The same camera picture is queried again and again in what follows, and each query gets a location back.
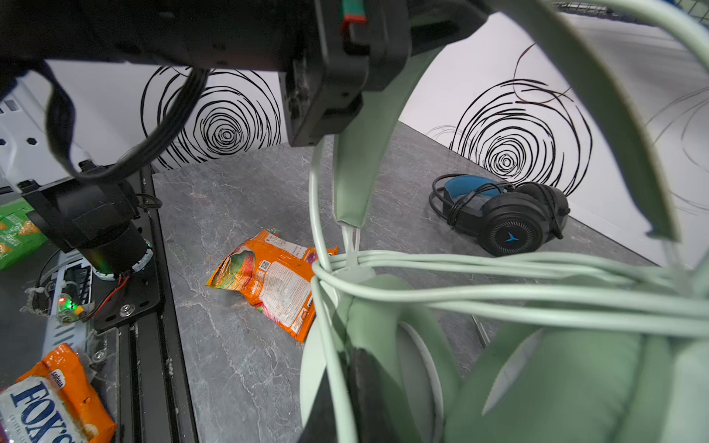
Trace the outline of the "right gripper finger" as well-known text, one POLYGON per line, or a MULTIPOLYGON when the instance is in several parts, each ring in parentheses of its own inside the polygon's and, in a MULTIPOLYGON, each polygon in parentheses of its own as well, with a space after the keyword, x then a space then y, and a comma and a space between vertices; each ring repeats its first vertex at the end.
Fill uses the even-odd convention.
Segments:
POLYGON ((374 357, 354 348, 347 362, 327 363, 303 412, 300 442, 386 442, 388 413, 374 357))

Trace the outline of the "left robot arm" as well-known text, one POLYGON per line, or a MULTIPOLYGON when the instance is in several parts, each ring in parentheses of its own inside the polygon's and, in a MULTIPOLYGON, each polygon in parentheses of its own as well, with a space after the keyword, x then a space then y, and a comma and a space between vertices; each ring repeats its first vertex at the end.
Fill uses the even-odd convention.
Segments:
POLYGON ((129 179, 344 131, 484 1, 5 1, 1 173, 107 280, 153 254, 129 179))

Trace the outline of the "black gaming headphones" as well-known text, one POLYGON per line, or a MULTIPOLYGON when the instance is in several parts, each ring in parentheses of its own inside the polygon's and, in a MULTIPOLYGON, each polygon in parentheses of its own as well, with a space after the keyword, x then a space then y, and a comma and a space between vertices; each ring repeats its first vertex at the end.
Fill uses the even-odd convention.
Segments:
POLYGON ((448 227, 495 257, 532 253, 563 238, 571 213, 567 197, 552 186, 460 173, 434 179, 428 203, 448 227))

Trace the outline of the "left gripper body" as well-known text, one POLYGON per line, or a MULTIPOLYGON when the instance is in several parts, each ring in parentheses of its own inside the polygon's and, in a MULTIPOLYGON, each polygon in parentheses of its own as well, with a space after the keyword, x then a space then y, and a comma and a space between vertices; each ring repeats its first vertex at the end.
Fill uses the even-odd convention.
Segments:
POLYGON ((293 146, 345 130, 364 92, 382 92, 414 55, 461 41, 487 21, 482 1, 298 1, 295 53, 280 75, 293 146))

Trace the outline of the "mint green headphones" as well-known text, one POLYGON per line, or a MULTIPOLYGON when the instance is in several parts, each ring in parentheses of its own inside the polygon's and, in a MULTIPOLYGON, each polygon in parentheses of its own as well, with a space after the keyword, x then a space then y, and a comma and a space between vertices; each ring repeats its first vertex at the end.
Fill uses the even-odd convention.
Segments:
MULTIPOLYGON (((679 240, 654 144, 620 87, 542 1, 484 1, 541 46, 592 113, 650 234, 679 240)), ((329 256, 309 175, 319 344, 305 362, 377 362, 388 440, 705 442, 708 265, 688 274, 567 253, 508 258, 361 250, 360 231, 404 105, 439 49, 416 55, 335 137, 329 256)))

